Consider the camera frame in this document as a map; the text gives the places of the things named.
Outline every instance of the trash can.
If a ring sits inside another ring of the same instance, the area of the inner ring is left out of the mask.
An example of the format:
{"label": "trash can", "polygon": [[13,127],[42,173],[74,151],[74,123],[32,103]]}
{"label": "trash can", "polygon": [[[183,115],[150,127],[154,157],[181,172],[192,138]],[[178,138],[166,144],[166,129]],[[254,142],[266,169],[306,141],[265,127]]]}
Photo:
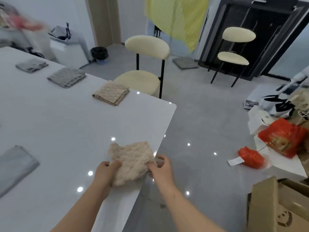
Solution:
{"label": "trash can", "polygon": [[107,62],[108,52],[105,47],[98,46],[91,49],[91,55],[94,59],[97,60],[99,64],[104,64]]}

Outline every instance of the folded towel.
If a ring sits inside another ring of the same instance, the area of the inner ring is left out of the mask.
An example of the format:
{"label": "folded towel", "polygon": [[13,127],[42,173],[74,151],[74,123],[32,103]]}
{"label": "folded towel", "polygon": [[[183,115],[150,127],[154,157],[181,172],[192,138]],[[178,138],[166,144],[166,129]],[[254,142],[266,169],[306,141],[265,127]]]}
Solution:
{"label": "folded towel", "polygon": [[136,180],[145,175],[148,171],[148,163],[153,162],[157,165],[147,141],[122,147],[117,143],[112,143],[109,145],[108,155],[112,161],[122,161],[122,166],[118,169],[112,183],[115,187],[122,186],[128,181]]}
{"label": "folded towel", "polygon": [[35,71],[41,70],[44,67],[47,67],[48,64],[45,61],[32,58],[26,60],[25,62],[18,63],[15,66],[22,71],[33,73]]}
{"label": "folded towel", "polygon": [[65,67],[55,72],[47,79],[63,88],[70,88],[84,78],[86,78],[84,71],[73,67]]}
{"label": "folded towel", "polygon": [[92,96],[110,105],[118,106],[129,92],[130,90],[128,87],[113,81],[108,81]]}
{"label": "folded towel", "polygon": [[0,155],[0,197],[39,165],[40,163],[22,146],[14,146]]}

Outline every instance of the right hand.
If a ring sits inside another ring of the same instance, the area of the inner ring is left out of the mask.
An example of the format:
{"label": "right hand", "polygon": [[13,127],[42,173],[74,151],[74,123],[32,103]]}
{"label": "right hand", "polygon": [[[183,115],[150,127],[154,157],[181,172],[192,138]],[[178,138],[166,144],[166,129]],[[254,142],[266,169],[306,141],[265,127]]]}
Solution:
{"label": "right hand", "polygon": [[158,159],[164,160],[164,162],[157,162],[157,167],[153,163],[147,165],[152,172],[150,177],[154,179],[160,191],[167,187],[174,187],[173,170],[170,160],[166,156],[158,155],[157,157]]}

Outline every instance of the yellow sheet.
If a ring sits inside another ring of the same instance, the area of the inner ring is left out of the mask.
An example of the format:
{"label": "yellow sheet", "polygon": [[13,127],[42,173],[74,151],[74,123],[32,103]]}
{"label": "yellow sheet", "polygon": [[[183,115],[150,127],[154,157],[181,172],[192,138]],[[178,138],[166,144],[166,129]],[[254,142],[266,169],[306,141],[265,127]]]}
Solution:
{"label": "yellow sheet", "polygon": [[189,51],[198,42],[209,0],[145,0],[145,15]]}

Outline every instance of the red plastic bag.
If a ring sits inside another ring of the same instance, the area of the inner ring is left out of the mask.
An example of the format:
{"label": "red plastic bag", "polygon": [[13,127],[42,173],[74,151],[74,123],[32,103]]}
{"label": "red plastic bag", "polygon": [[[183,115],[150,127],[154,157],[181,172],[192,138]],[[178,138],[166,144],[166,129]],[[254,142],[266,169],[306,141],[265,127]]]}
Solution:
{"label": "red plastic bag", "polygon": [[308,130],[287,120],[280,118],[257,135],[269,147],[288,158],[297,154],[297,147],[301,144]]}
{"label": "red plastic bag", "polygon": [[248,147],[240,148],[238,155],[245,161],[243,164],[248,167],[259,169],[264,164],[264,157]]}

